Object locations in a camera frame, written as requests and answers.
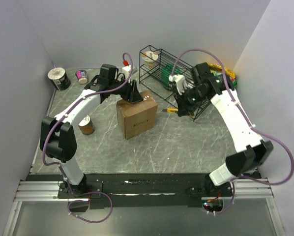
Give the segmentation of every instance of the dish rack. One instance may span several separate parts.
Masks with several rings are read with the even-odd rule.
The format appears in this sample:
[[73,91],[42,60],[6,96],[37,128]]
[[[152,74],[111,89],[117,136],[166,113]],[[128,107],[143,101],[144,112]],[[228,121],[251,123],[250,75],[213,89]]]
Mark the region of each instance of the dish rack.
[[[158,59],[153,60],[151,57],[144,54],[144,52],[146,52],[146,51],[151,51],[151,52],[157,53]],[[142,59],[143,55],[144,55],[144,57],[147,57],[150,60],[152,60],[151,61],[152,67],[145,65],[145,62]],[[169,53],[163,49],[157,49],[151,45],[148,45],[139,51],[139,83],[142,84],[143,86],[145,86],[147,89],[149,89],[153,93],[155,93],[157,96],[161,97],[163,100],[165,100],[166,102],[168,102],[170,105],[172,105],[175,108],[177,108],[176,105],[172,104],[169,100],[172,97],[172,95],[174,95],[177,92],[177,90],[174,86],[172,86],[171,83],[169,83],[169,82],[168,82],[168,84],[166,83],[167,81],[166,81],[165,77],[166,76],[169,77],[168,69],[173,66],[176,59],[177,59],[177,57],[172,55],[171,53]],[[191,68],[192,68],[192,66],[190,64],[188,64],[182,60],[179,60],[179,62],[176,65],[176,69],[175,69],[175,73],[179,73],[179,74],[182,74],[185,76],[185,80],[190,87],[193,86],[192,75],[190,72]],[[153,79],[158,81],[159,85],[163,86],[166,90],[172,91],[171,94],[169,96],[163,97],[161,94],[159,94],[159,93],[155,92],[154,90],[152,90],[151,88],[149,88],[146,85],[146,83],[144,83],[144,80],[147,79],[148,77],[152,77]],[[197,109],[196,113],[194,114],[193,117],[191,117],[193,119],[193,121],[195,121],[209,105],[210,105],[209,100],[204,100],[203,102],[201,102],[198,105],[198,109]]]

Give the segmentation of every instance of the tin can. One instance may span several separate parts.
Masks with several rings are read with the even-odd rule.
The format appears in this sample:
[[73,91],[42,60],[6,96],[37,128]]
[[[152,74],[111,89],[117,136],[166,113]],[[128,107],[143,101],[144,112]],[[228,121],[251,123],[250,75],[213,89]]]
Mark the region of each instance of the tin can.
[[80,131],[85,135],[89,135],[94,132],[93,123],[90,119],[90,116],[88,115],[85,118],[83,118],[83,120],[79,123],[78,127]]
[[62,91],[70,86],[70,80],[65,70],[61,67],[50,70],[48,73],[48,78],[57,90]]
[[88,82],[87,72],[85,70],[78,70],[76,73],[78,82],[83,85]]

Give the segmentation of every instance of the gray table surface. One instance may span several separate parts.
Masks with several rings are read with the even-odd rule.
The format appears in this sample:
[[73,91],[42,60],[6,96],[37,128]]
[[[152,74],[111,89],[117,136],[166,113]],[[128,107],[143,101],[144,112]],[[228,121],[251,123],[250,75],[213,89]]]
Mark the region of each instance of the gray table surface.
[[[84,86],[77,82],[75,72],[66,70],[72,84],[54,97],[51,117],[63,111],[82,92]],[[99,69],[87,69],[88,78],[93,78]],[[144,83],[166,96],[161,84],[148,77]],[[139,91],[147,90],[138,85]],[[221,164],[226,156],[235,153],[234,144],[222,117],[213,105],[193,122],[189,117],[179,118],[162,109],[169,104],[152,94],[158,103],[155,126],[131,139],[123,137],[118,126],[116,102],[120,96],[112,95],[89,114],[95,132],[86,136],[80,130],[77,139],[76,159],[85,173],[209,173]],[[44,166],[39,150],[31,173],[59,173],[57,166]]]

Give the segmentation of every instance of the white wall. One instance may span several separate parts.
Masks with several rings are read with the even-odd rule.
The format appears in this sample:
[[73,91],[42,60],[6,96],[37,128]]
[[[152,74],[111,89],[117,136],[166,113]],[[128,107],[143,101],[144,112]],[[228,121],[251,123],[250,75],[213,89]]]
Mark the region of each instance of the white wall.
[[[284,141],[294,154],[294,0],[271,0],[235,72],[239,97],[258,129]],[[262,168],[270,182],[290,171],[278,145]],[[294,236],[294,177],[272,187],[288,236]]]
[[[233,68],[269,0],[19,0],[57,66],[122,65],[151,44],[175,55],[200,47]],[[212,61],[204,54],[191,63]]]
[[53,67],[16,0],[0,0],[0,235],[21,178],[29,172]]

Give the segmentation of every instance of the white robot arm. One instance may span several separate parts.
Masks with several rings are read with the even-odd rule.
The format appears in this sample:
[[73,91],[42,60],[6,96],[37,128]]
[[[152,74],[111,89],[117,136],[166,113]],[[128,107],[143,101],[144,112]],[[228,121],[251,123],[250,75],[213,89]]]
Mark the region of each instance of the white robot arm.
[[235,98],[233,102],[226,90],[222,75],[214,76],[207,63],[191,69],[193,84],[188,85],[183,75],[173,75],[169,80],[175,83],[178,93],[175,95],[178,104],[178,116],[191,115],[198,104],[209,99],[222,116],[234,141],[236,154],[228,156],[223,165],[211,172],[206,178],[206,190],[216,189],[240,174],[262,165],[273,150],[270,141],[263,138],[249,127],[240,109],[244,112],[236,90],[227,77],[229,88]]
[[[100,74],[95,76],[92,81],[85,86],[81,95],[64,111],[57,114],[54,118],[45,117],[41,124],[41,140],[40,149],[43,149],[48,133],[51,128],[59,121],[63,116],[65,118],[61,121],[60,125],[53,132],[52,136],[47,143],[46,154],[52,158],[55,163],[58,163],[59,167],[64,172],[64,180],[69,180],[72,189],[76,193],[84,193],[86,190],[86,176],[80,170],[76,161],[75,152],[77,149],[77,143],[75,139],[75,133],[78,129],[78,124],[82,119],[88,115],[93,109],[99,106],[104,99],[111,94],[119,94],[124,100],[134,103],[142,101],[136,81],[127,83],[121,89],[114,92],[96,94],[88,96],[94,92],[113,90],[120,84],[124,83],[123,80],[119,81],[116,78],[118,69],[115,66],[104,64],[100,69]],[[77,101],[83,99],[71,112],[70,109],[77,104]]]

